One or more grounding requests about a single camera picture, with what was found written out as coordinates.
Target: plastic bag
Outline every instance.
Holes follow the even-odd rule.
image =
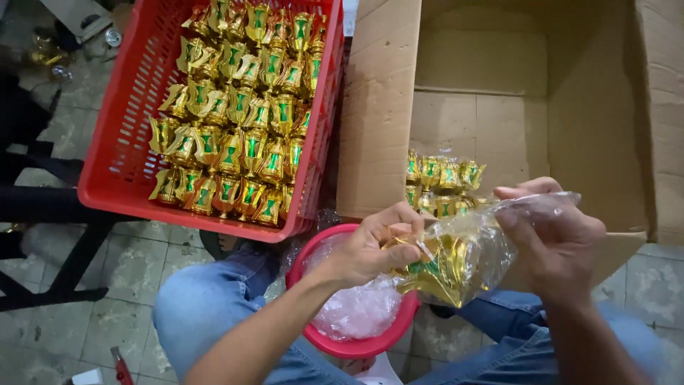
[[[422,253],[420,261],[391,271],[399,278],[397,290],[402,294],[420,290],[462,307],[480,291],[494,289],[518,253],[499,227],[496,213],[516,210],[535,226],[576,206],[580,197],[575,192],[555,192],[481,205],[436,221],[418,238],[410,234],[392,240],[384,247],[410,243]]]
[[[332,250],[349,238],[337,234],[325,239],[305,263],[305,273],[313,270]],[[311,323],[334,340],[361,339],[381,335],[397,316],[402,295],[392,275],[381,274],[373,281],[333,294]]]

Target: tiled floor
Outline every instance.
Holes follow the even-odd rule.
[[[35,25],[50,24],[37,0],[13,1],[0,44],[24,47]],[[101,41],[89,48],[101,50]],[[112,65],[80,54],[71,66],[75,82],[67,85],[52,124],[41,136],[55,141],[56,158],[85,158]],[[41,82],[38,75],[22,76],[26,88]],[[36,91],[45,97],[53,90],[48,85]],[[57,186],[59,181],[34,169],[25,171],[18,184]],[[37,225],[23,245],[29,258],[0,261],[0,270],[34,292],[46,290],[82,232],[78,226]],[[105,383],[117,384],[109,354],[115,345],[137,385],[177,382],[151,323],[154,296],[173,272],[210,259],[194,229],[155,222],[117,225],[81,281],[82,288],[108,286],[106,298],[0,313],[0,383],[58,384],[103,367]],[[611,299],[654,327],[665,343],[668,367],[659,382],[684,383],[684,249],[644,246],[595,296]],[[462,319],[437,319],[422,308],[389,358],[408,381],[492,343]]]

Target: red plastic crate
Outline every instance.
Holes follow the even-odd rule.
[[[181,54],[181,23],[190,16],[193,5],[206,2],[135,2],[79,180],[79,199],[90,208],[275,243],[305,232],[315,222],[342,76],[342,0],[270,1],[274,9],[325,14],[329,20],[308,135],[290,212],[282,229],[200,216],[147,199],[157,183],[155,174],[168,168],[150,150],[152,132],[148,118],[159,116],[157,107],[168,96],[168,87],[185,80],[176,67],[176,58]]]

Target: cardboard box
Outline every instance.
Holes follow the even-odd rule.
[[[487,164],[480,191],[550,175],[602,220],[594,281],[684,245],[681,0],[361,1],[337,210],[404,199],[406,152]],[[516,267],[504,287],[524,289]]]

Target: hand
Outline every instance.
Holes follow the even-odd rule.
[[[519,184],[516,188],[498,187],[501,199],[516,199],[533,194],[557,193],[561,186],[550,177]],[[591,277],[597,242],[605,236],[603,223],[587,216],[573,204],[533,228],[516,210],[502,210],[497,220],[518,247],[525,281],[542,302],[557,306],[591,304]]]
[[[418,247],[380,247],[396,236],[423,231],[425,222],[407,202],[399,202],[364,219],[352,235],[314,270],[339,284],[339,288],[365,285],[378,274],[406,266],[420,258]]]

